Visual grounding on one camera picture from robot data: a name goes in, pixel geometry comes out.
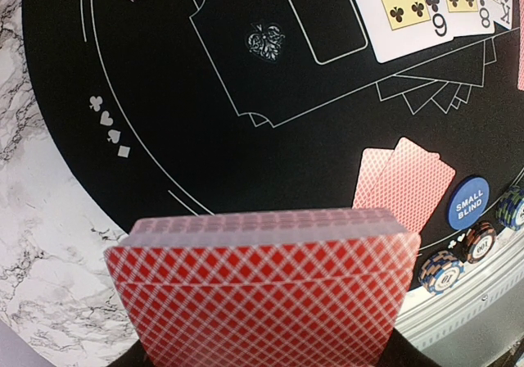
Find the white marble surface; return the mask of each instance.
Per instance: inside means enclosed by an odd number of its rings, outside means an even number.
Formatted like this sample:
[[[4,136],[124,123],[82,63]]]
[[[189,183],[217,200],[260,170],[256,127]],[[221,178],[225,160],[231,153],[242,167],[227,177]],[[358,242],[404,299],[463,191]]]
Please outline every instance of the white marble surface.
[[[105,366],[137,339],[102,259],[124,233],[47,131],[20,3],[0,0],[0,320],[57,366]]]

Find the blue button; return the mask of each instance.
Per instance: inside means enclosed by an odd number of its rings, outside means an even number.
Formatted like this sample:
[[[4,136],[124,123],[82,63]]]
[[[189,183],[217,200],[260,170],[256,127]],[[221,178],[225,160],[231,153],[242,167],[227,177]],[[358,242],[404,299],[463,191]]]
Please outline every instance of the blue button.
[[[453,193],[448,207],[451,228],[462,230],[477,222],[490,198],[490,185],[482,177],[464,180]]]

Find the chip stack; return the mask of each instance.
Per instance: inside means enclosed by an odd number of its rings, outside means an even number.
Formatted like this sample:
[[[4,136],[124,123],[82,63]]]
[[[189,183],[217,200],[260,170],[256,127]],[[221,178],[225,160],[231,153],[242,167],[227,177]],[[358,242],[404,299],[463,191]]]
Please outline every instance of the chip stack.
[[[464,272],[462,262],[449,251],[429,258],[418,273],[418,281],[431,294],[440,295],[452,288]]]
[[[473,225],[458,250],[462,262],[478,263],[491,251],[497,239],[497,231],[488,221]]]
[[[524,189],[511,186],[500,198],[495,212],[497,220],[513,230],[524,227]]]

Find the red crosshatch pattern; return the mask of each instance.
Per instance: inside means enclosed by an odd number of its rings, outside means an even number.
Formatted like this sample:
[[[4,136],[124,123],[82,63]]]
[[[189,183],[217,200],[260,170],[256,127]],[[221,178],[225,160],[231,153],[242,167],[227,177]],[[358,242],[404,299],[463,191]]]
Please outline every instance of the red crosshatch pattern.
[[[454,175],[434,153],[402,138],[365,206],[385,207],[407,230],[419,233]]]
[[[392,220],[387,211],[319,213],[144,220],[135,229],[308,228],[316,218],[350,233],[342,217],[359,224],[369,217],[370,226]],[[417,234],[396,233],[270,246],[112,247],[106,261],[157,367],[351,367],[380,357],[419,246]]]
[[[353,199],[354,209],[364,207],[369,193],[386,167],[391,154],[393,154],[393,150],[381,148],[366,148],[362,152],[359,178],[355,189],[355,198]]]
[[[117,288],[157,367],[351,367],[377,363],[410,280]]]
[[[521,8],[521,27],[524,27],[524,0],[519,0]],[[524,90],[524,29],[521,29],[521,57],[518,71],[518,89]]]

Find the stack of cards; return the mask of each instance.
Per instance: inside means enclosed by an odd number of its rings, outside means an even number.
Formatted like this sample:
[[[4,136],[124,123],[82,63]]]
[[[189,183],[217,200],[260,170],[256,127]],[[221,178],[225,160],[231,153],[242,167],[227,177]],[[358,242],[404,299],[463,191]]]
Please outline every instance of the stack of cards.
[[[395,150],[362,154],[354,208],[385,207],[411,232],[420,233],[455,175],[455,170],[407,138]]]
[[[141,220],[106,262],[157,367],[374,365],[420,237],[387,210]]]
[[[356,0],[379,62],[512,28],[513,0]]]

